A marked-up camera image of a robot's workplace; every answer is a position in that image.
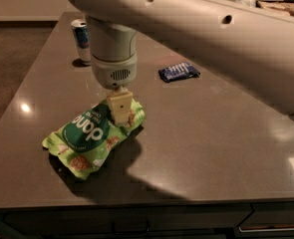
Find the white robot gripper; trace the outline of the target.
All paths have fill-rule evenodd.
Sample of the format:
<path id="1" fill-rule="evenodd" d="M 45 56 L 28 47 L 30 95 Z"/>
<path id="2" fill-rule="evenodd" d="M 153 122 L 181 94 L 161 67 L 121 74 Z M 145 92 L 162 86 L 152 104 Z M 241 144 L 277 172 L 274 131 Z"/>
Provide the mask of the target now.
<path id="1" fill-rule="evenodd" d="M 137 32 L 123 25 L 86 17 L 92 70 L 107 90 L 107 104 L 116 126 L 129 121 L 133 94 L 124 88 L 137 76 Z"/>

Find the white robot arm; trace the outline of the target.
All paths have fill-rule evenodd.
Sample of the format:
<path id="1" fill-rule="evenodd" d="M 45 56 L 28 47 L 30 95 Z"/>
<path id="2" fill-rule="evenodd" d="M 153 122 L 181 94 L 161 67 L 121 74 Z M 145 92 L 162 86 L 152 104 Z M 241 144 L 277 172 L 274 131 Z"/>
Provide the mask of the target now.
<path id="1" fill-rule="evenodd" d="M 107 65 L 141 32 L 294 120 L 294 17 L 227 0 L 69 0 L 87 17 L 92 58 Z"/>

